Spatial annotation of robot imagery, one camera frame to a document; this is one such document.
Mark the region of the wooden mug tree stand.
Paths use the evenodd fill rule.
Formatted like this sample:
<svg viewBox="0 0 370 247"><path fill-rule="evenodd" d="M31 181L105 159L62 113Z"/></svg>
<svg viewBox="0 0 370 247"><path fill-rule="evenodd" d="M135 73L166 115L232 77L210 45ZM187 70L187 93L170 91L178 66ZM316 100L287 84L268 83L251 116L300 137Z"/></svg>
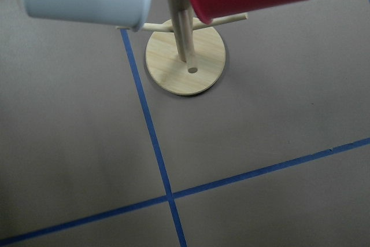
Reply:
<svg viewBox="0 0 370 247"><path fill-rule="evenodd" d="M215 27L246 20L248 15L219 17L205 24L195 17L189 0L167 2L169 20L142 26L151 32L146 68L162 89L176 95L197 95L211 88L225 68L225 44Z"/></svg>

